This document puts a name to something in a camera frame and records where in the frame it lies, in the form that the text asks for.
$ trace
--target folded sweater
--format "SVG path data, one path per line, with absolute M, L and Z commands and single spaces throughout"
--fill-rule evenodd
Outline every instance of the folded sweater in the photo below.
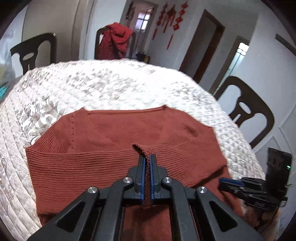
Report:
M 218 190 L 228 177 L 214 131 L 185 112 L 167 106 L 148 110 L 84 108 L 61 117 L 26 148 L 36 193 L 37 214 L 44 225 L 90 186 L 104 188 L 136 166 L 139 153 L 156 154 L 158 166 L 184 186 L 206 186 L 240 216 L 238 199 Z M 146 208 L 126 208 L 123 240 L 168 240 L 167 207 L 150 206 L 149 163 Z

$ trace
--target plastic bag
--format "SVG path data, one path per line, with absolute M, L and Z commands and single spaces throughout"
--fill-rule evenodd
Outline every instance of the plastic bag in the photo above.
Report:
M 0 39 L 0 87 L 15 79 L 9 47 L 14 34 L 13 30 L 8 29 Z

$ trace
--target table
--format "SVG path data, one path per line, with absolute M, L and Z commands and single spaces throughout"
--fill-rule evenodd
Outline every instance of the table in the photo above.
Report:
M 28 71 L 0 105 L 0 217 L 16 240 L 41 227 L 25 147 L 58 118 L 88 110 L 168 105 L 214 128 L 232 178 L 265 178 L 241 131 L 214 97 L 176 70 L 122 59 L 72 61 Z

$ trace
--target dark wooden chair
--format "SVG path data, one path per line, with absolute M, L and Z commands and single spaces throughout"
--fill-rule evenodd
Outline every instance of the dark wooden chair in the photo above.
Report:
M 19 43 L 10 50 L 11 56 L 13 56 L 15 53 L 18 53 L 20 55 L 20 63 L 23 68 L 23 74 L 25 74 L 29 69 L 35 68 L 38 47 L 44 41 L 50 42 L 50 63 L 55 63 L 57 58 L 57 40 L 55 34 L 46 33 L 35 36 L 24 42 Z M 30 53 L 33 53 L 34 55 L 31 58 L 24 60 L 24 57 Z
M 95 47 L 94 47 L 94 59 L 98 59 L 98 52 L 99 52 L 99 45 L 100 45 L 100 35 L 104 34 L 104 32 L 106 31 L 106 27 L 100 28 L 98 29 L 98 31 L 96 32 L 96 43 L 95 43 Z M 130 52 L 128 55 L 128 58 L 132 58 L 133 57 L 133 49 L 135 47 L 135 42 L 136 42 L 136 33 L 133 32 L 131 34 L 131 46 L 130 46 Z
M 265 104 L 265 102 L 245 82 L 243 82 L 240 78 L 235 76 L 229 76 L 225 80 L 220 89 L 214 95 L 216 100 L 218 100 L 221 97 L 223 92 L 230 85 L 237 86 L 241 91 L 241 96 L 237 99 L 237 103 L 234 110 L 229 114 L 229 117 L 232 120 L 234 120 L 240 114 L 240 117 L 235 122 L 238 125 L 238 127 L 240 127 L 244 121 L 252 118 L 257 113 L 261 113 L 266 117 L 266 127 L 250 143 L 251 147 L 254 148 L 271 131 L 274 125 L 274 115 L 272 114 L 267 104 Z M 246 113 L 241 108 L 241 106 L 239 105 L 240 102 L 245 103 L 249 107 L 249 109 L 251 110 L 250 114 Z

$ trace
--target triangular cutout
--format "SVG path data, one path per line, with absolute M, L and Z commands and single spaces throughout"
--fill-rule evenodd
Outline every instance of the triangular cutout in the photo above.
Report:
M 210 201 L 210 206 L 222 232 L 226 232 L 230 229 L 237 227 L 238 223 L 227 212 L 225 212 L 216 202 Z
M 63 216 L 58 222 L 57 226 L 69 233 L 72 233 L 84 209 L 85 202 L 79 202 L 70 212 Z

